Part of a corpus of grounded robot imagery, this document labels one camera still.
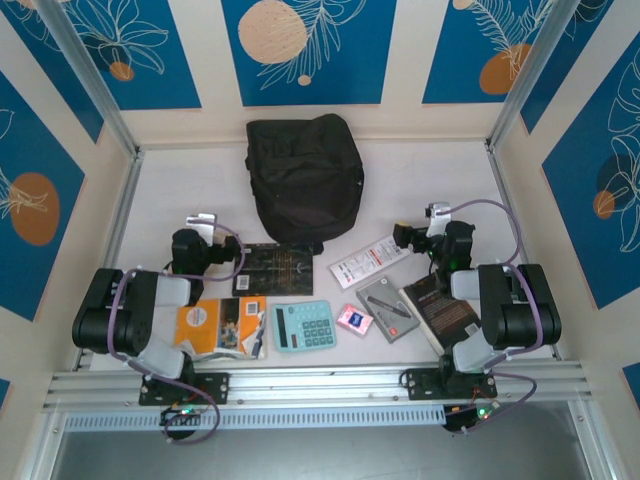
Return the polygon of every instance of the mounting plate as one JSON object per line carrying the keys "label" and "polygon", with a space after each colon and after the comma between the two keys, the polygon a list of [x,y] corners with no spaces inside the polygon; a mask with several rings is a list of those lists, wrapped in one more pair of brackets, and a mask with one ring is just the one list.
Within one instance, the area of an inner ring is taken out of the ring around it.
{"label": "mounting plate", "polygon": [[409,400],[471,400],[474,388],[489,398],[498,396],[494,378],[481,373],[455,373],[445,385],[438,368],[410,368],[402,373],[400,382]]}
{"label": "mounting plate", "polygon": [[[228,373],[196,373],[193,385],[211,395],[218,405],[226,405],[229,393],[229,377]],[[143,407],[169,406],[181,400],[184,394],[185,390],[182,388],[167,385],[157,380],[147,382],[143,378],[138,403]],[[207,401],[200,396],[195,397],[188,403],[191,405],[207,405]]]}

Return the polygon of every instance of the calculator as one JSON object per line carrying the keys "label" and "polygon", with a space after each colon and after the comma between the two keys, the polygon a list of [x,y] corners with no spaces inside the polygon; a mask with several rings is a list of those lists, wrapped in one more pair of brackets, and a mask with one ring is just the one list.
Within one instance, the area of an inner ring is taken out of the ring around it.
{"label": "calculator", "polygon": [[304,352],[336,345],[336,328],[329,302],[318,301],[271,308],[276,349]]}

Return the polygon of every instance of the small pink package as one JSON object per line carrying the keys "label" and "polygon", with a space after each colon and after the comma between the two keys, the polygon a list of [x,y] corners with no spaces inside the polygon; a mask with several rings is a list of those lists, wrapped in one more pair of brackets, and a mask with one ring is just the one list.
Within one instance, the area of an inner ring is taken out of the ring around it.
{"label": "small pink package", "polygon": [[350,330],[360,337],[369,330],[369,326],[373,322],[373,317],[358,310],[353,305],[347,305],[338,317],[337,323],[343,328]]}

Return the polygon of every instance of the gray box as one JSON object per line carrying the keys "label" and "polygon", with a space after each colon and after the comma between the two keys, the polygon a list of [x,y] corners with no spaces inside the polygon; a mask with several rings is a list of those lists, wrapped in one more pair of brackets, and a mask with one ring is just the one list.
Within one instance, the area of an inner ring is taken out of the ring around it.
{"label": "gray box", "polygon": [[356,296],[389,343],[420,325],[420,321],[411,313],[398,289],[387,277],[362,287],[356,292]]}

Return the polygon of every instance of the book cover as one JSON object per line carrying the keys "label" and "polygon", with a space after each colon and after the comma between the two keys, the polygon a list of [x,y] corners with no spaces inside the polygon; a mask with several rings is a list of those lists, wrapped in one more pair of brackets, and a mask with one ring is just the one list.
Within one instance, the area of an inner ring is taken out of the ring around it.
{"label": "book cover", "polygon": [[[249,244],[233,296],[313,295],[313,245]],[[236,268],[240,259],[236,257]]]}
{"label": "book cover", "polygon": [[466,340],[480,328],[480,319],[469,303],[441,293],[435,274],[401,288],[400,296],[421,319],[420,328],[438,355],[447,347]]}
{"label": "book cover", "polygon": [[243,342],[259,329],[258,314],[266,302],[264,297],[224,298],[180,308],[174,344],[189,341],[197,355],[220,350],[249,354]]}

